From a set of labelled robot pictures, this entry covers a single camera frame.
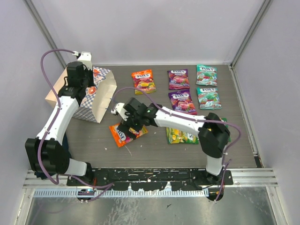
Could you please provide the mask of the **orange snack packet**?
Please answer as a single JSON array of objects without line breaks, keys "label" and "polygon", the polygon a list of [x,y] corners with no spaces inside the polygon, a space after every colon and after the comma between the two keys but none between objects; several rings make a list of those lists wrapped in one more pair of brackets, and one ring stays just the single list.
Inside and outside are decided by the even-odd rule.
[{"label": "orange snack packet", "polygon": [[133,79],[134,87],[136,88],[135,89],[136,95],[143,94],[141,90],[147,94],[153,93],[157,90],[154,83],[153,73],[151,69],[147,69],[139,72],[133,72],[131,76]]},{"label": "orange snack packet", "polygon": [[[119,126],[119,123],[109,126],[109,129],[111,131],[111,134],[112,134],[117,146],[120,148],[120,147],[125,146],[129,142],[133,141],[133,138],[129,137],[124,132],[119,131],[118,126]],[[145,126],[143,126],[139,132],[135,131],[133,128],[130,128],[129,131],[132,134],[134,134],[136,136],[136,138],[139,138],[140,136],[148,133],[148,130]]]}]

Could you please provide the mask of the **purple snack packet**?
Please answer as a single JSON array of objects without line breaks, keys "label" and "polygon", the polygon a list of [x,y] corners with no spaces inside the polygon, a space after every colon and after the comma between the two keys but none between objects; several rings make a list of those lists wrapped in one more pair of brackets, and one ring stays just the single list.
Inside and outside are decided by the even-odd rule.
[{"label": "purple snack packet", "polygon": [[185,90],[190,88],[188,80],[188,70],[169,70],[169,90]]},{"label": "purple snack packet", "polygon": [[189,115],[197,115],[189,89],[170,92],[168,93],[168,97],[174,111]]}]

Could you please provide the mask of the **blue checkered paper bag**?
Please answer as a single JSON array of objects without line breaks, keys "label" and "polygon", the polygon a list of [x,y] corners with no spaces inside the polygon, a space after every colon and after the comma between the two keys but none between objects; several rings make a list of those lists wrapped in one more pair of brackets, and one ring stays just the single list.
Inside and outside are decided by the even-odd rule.
[{"label": "blue checkered paper bag", "polygon": [[100,123],[116,91],[117,84],[111,70],[93,68],[94,86],[87,87],[81,103],[69,96],[60,97],[60,112],[55,124],[68,123],[71,117]]}]

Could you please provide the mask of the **teal white snack packet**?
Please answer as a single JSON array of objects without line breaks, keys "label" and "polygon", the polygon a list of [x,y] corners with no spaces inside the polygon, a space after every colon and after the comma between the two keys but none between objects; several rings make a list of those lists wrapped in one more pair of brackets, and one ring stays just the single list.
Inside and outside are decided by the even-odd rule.
[{"label": "teal white snack packet", "polygon": [[216,110],[222,108],[217,88],[197,88],[196,90],[200,105],[199,108],[201,110]]}]

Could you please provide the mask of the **teal mint candy packet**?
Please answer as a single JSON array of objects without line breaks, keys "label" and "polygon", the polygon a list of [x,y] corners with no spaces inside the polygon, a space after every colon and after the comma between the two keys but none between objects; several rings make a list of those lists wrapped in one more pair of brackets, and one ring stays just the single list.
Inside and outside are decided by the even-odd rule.
[{"label": "teal mint candy packet", "polygon": [[217,68],[202,64],[196,66],[196,84],[203,86],[217,86]]}]

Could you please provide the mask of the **dark navy cloth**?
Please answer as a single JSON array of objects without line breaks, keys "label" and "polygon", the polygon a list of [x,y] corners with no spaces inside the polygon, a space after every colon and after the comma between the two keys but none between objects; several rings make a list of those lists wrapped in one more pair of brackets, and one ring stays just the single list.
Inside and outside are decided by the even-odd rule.
[{"label": "dark navy cloth", "polygon": [[[68,156],[70,156],[70,158],[72,158],[71,153],[69,151],[69,144],[68,144],[67,134],[64,134],[62,147],[64,148],[64,150],[68,154]],[[43,172],[34,172],[34,175],[37,178],[40,178],[41,180],[47,179],[47,176]]]}]

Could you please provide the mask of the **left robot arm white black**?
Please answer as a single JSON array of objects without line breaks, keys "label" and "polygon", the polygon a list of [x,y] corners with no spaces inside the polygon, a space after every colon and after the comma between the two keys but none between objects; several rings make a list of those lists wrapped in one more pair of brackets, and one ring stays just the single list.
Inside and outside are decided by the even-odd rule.
[{"label": "left robot arm white black", "polygon": [[54,174],[65,174],[91,181],[94,178],[91,164],[72,159],[63,147],[63,139],[86,89],[94,86],[93,69],[91,63],[73,61],[68,63],[66,72],[49,120],[36,138],[27,139],[25,149],[31,169],[38,177],[51,179]]}]

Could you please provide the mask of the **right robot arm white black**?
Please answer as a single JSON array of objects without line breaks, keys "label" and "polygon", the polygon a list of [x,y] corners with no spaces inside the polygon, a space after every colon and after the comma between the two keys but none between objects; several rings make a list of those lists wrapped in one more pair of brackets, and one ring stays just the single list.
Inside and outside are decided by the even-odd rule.
[{"label": "right robot arm white black", "polygon": [[174,128],[196,136],[207,158],[206,179],[210,183],[221,180],[221,172],[224,170],[223,153],[230,131],[216,114],[198,116],[176,112],[155,103],[146,106],[134,97],[126,103],[117,103],[112,113],[122,118],[118,129],[132,139],[136,135],[130,129],[139,132],[144,126]]}]

